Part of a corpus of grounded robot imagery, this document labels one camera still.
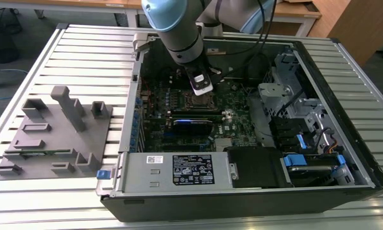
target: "power supply label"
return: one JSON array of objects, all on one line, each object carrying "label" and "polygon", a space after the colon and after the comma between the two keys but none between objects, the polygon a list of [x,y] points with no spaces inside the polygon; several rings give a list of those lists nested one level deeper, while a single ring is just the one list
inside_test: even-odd
[{"label": "power supply label", "polygon": [[172,183],[175,185],[214,184],[211,155],[172,156]]}]

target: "gray carpet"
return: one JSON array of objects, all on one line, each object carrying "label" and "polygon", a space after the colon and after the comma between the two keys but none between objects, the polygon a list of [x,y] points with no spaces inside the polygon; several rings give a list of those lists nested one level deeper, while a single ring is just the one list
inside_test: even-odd
[{"label": "gray carpet", "polygon": [[[30,69],[58,23],[117,26],[111,13],[45,11],[45,17],[39,20],[33,10],[19,10],[18,20],[23,31],[13,35],[13,40],[21,57],[9,64],[1,64],[0,69],[26,71]],[[383,93],[383,58],[379,54],[368,60],[364,70]],[[22,79],[22,73],[0,72],[0,97],[9,97],[14,94]],[[0,100],[0,115],[7,102],[9,100]]]}]

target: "slatted table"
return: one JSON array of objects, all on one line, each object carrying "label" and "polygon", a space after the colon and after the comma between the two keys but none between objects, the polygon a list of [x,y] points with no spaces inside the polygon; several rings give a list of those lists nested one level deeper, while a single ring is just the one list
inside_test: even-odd
[{"label": "slatted table", "polygon": [[[131,40],[140,31],[148,30],[83,25],[55,30],[0,118],[0,160],[23,117],[25,99],[54,103],[51,87],[67,85],[82,104],[105,101],[113,105],[102,164],[115,164],[134,63]],[[303,42],[383,169],[383,96],[341,45],[319,38],[271,38]],[[383,229],[383,196],[321,214],[126,224],[103,208],[97,183],[95,178],[0,181],[0,229]]]}]

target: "green circuit board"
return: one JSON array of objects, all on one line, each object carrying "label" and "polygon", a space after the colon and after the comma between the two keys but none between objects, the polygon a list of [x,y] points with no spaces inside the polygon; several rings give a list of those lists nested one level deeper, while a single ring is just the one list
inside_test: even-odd
[{"label": "green circuit board", "polygon": [[[219,138],[228,138],[232,146],[256,145],[246,101],[250,88],[226,80],[215,91],[195,96],[190,86],[186,90],[168,86],[148,82],[142,88],[144,152],[215,151]],[[172,122],[180,119],[210,121],[210,135],[172,134]]]}]

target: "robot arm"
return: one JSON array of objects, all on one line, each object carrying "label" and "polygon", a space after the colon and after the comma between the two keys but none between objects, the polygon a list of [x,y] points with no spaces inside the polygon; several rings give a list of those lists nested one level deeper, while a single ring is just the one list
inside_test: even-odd
[{"label": "robot arm", "polygon": [[174,62],[186,69],[195,95],[212,90],[210,76],[215,74],[195,21],[208,27],[223,23],[243,33],[254,34],[263,25],[258,1],[268,17],[274,0],[142,0],[148,23]]}]

